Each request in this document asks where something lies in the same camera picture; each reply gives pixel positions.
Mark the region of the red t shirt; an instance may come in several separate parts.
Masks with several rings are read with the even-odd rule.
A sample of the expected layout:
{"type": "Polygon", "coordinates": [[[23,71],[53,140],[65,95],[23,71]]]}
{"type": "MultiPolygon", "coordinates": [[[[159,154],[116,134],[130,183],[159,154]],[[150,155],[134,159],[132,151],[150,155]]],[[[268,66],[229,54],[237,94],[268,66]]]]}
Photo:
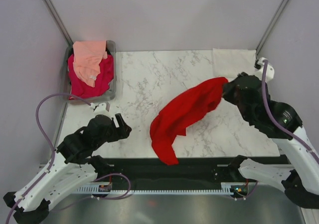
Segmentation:
{"type": "Polygon", "coordinates": [[[177,136],[185,136],[186,129],[203,119],[220,104],[225,77],[206,80],[171,100],[150,125],[152,148],[161,162],[177,165],[172,147],[177,136]]]}

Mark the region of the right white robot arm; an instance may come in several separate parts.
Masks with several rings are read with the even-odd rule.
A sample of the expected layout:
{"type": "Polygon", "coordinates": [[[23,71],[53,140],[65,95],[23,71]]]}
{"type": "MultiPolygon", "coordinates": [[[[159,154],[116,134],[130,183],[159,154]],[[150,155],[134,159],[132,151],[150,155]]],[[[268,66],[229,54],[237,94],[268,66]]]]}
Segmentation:
{"type": "Polygon", "coordinates": [[[235,105],[248,124],[270,138],[283,151],[292,169],[276,168],[238,155],[228,165],[234,181],[242,178],[262,182],[282,191],[295,205],[319,208],[319,154],[308,139],[303,122],[287,103],[271,100],[267,81],[274,69],[264,57],[255,63],[256,72],[242,72],[223,88],[223,98],[235,105]]]}

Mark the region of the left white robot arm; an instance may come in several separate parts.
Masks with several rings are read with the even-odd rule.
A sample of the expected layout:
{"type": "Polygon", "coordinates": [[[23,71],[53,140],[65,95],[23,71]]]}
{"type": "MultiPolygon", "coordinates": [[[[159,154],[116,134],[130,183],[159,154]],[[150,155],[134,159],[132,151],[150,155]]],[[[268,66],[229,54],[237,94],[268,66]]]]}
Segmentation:
{"type": "Polygon", "coordinates": [[[132,129],[121,114],[114,118],[99,114],[54,149],[52,158],[24,188],[8,192],[3,200],[11,208],[9,217],[18,224],[39,224],[65,197],[89,182],[108,181],[111,166],[93,152],[105,143],[129,137],[132,129]]]}

